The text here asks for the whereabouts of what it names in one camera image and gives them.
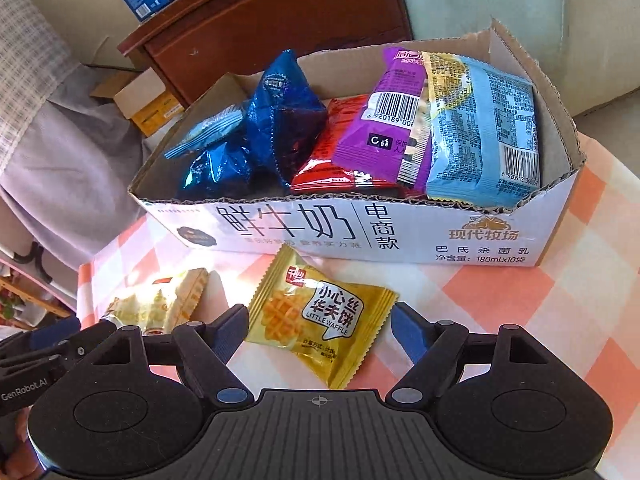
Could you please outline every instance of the floor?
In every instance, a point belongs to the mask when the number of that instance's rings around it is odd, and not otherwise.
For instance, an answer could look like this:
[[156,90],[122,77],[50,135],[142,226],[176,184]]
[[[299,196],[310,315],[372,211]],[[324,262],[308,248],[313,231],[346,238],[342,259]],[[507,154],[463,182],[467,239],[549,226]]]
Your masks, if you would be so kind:
[[640,177],[640,89],[574,120]]

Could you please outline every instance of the checkered tablecloth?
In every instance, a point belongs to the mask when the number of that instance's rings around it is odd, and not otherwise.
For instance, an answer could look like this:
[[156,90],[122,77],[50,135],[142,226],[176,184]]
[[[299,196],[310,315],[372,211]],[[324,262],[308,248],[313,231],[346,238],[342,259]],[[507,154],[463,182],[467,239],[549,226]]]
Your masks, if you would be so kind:
[[[640,479],[640,180],[599,143],[582,136],[587,167],[539,267],[382,264],[314,259],[329,276],[400,293],[430,320],[472,332],[517,323],[607,401],[614,432],[599,466],[607,480]],[[190,250],[146,216],[80,270],[78,317],[93,324],[128,286],[205,267],[209,286],[194,319],[209,322],[248,304],[273,256]],[[322,388],[293,354],[244,343],[229,363],[254,394],[267,387]],[[411,366],[388,323],[350,388],[384,397]],[[162,370],[171,375],[172,370]]]

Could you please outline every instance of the human hand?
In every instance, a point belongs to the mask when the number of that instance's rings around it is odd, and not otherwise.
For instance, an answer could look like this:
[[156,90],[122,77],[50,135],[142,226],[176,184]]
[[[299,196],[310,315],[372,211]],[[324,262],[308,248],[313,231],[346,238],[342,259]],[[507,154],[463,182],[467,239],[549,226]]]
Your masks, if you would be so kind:
[[15,434],[20,444],[4,463],[4,471],[0,472],[0,480],[36,480],[44,473],[38,462],[36,452],[27,437],[27,418],[29,409],[22,410],[15,420]]

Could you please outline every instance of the circular marker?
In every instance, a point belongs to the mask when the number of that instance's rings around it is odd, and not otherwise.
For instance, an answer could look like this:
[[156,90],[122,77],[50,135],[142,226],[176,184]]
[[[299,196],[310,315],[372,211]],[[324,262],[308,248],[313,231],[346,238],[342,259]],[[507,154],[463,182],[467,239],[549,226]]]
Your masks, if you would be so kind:
[[318,395],[317,397],[314,397],[313,399],[311,399],[311,402],[316,406],[324,406],[326,403],[329,402],[329,399],[321,395]]
[[508,428],[530,433],[552,430],[566,419],[562,401],[537,390],[500,394],[491,403],[491,412]]
[[422,392],[415,388],[398,388],[391,394],[391,398],[400,404],[415,404],[422,400]]
[[225,388],[218,392],[216,398],[225,404],[237,404],[244,402],[248,396],[247,392],[240,388]]
[[94,434],[119,433],[142,422],[148,411],[149,405],[142,396],[110,390],[91,394],[78,402],[74,419]]

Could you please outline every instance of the red snack bag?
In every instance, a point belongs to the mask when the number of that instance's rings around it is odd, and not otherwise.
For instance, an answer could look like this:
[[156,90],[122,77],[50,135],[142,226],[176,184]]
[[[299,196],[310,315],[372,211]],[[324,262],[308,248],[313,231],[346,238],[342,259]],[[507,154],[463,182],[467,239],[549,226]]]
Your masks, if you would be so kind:
[[361,171],[344,170],[331,162],[335,147],[347,128],[362,111],[368,95],[332,99],[329,102],[329,118],[326,127],[318,137],[311,157],[293,178],[292,193],[316,191],[343,192],[362,188],[396,188],[396,184],[372,178]]

